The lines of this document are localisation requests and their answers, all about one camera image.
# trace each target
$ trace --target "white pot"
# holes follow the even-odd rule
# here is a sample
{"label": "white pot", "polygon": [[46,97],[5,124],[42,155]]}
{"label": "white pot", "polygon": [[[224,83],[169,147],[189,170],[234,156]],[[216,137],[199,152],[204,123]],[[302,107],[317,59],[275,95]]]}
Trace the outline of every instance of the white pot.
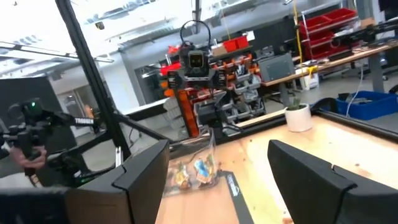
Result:
{"label": "white pot", "polygon": [[304,108],[294,111],[285,109],[287,128],[292,132],[308,131],[312,128],[311,111],[307,104]]}

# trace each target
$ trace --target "blue container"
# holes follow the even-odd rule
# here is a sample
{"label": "blue container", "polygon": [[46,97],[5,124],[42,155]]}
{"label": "blue container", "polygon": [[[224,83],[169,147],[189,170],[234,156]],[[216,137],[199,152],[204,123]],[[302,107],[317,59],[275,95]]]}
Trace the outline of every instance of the blue container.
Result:
{"label": "blue container", "polygon": [[[351,104],[348,112],[351,118],[370,120],[398,112],[398,95],[373,91],[360,91],[356,96],[356,99],[358,98],[366,98],[372,100],[372,102]],[[346,115],[348,103],[339,99],[336,101],[339,114]]]}

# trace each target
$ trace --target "wooden desk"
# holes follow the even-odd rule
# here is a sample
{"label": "wooden desk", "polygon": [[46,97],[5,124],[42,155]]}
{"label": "wooden desk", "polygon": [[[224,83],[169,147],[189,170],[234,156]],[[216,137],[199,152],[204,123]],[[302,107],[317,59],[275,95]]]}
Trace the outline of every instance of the wooden desk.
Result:
{"label": "wooden desk", "polygon": [[[352,56],[349,56],[349,57],[346,57],[346,58],[342,58],[340,60],[335,60],[333,62],[330,62],[327,65],[320,65],[320,66],[318,66],[318,72],[322,71],[322,70],[325,70],[325,69],[328,69],[328,68],[333,68],[333,67],[337,67],[337,66],[340,66],[340,65],[344,65],[346,63],[354,62],[356,60],[359,60],[359,59],[362,59],[362,58],[366,58],[366,57],[378,54],[380,52],[383,52],[385,50],[388,50],[388,49],[391,49],[391,48],[394,48],[394,47],[397,47],[397,46],[396,45],[384,45],[384,46],[381,46],[381,47],[377,47],[375,49],[370,49],[370,50],[366,50],[366,51],[363,51],[363,52],[358,52],[358,53],[355,53]],[[302,78],[303,76],[308,75],[308,72],[297,73],[297,71],[300,71],[300,70],[301,69],[296,70],[296,74],[291,74],[290,76],[287,76],[285,78],[280,78],[278,80],[266,82],[266,83],[263,83],[263,85],[264,86],[272,86],[272,85],[276,85],[276,84],[283,83],[283,82],[289,82],[289,81],[295,80],[296,78]]]}
{"label": "wooden desk", "polygon": [[[234,172],[254,223],[282,223],[285,205],[267,159],[271,139],[398,189],[398,145],[320,117],[314,116],[313,122],[304,133],[280,126],[217,146],[220,168]],[[164,198],[156,224],[235,224],[226,192],[225,182],[220,182],[212,189]]]}

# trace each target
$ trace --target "person's hand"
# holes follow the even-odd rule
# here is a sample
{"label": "person's hand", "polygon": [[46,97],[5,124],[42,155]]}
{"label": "person's hand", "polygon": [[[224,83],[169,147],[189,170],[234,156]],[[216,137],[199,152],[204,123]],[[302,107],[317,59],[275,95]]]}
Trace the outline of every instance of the person's hand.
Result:
{"label": "person's hand", "polygon": [[47,151],[45,150],[44,146],[35,146],[33,147],[33,153],[39,151],[40,156],[33,161],[28,160],[22,150],[17,147],[12,147],[10,149],[10,156],[14,160],[14,162],[20,165],[22,168],[33,168],[33,169],[40,169],[45,164],[45,155]]}

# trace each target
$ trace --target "potted plant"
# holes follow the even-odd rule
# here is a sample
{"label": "potted plant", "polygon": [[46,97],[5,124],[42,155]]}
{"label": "potted plant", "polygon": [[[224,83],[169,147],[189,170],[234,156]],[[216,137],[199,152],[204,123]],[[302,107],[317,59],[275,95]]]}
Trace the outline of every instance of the potted plant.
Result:
{"label": "potted plant", "polygon": [[310,106],[300,103],[299,98],[294,98],[293,103],[286,108],[285,117],[289,131],[302,132],[312,128]]}

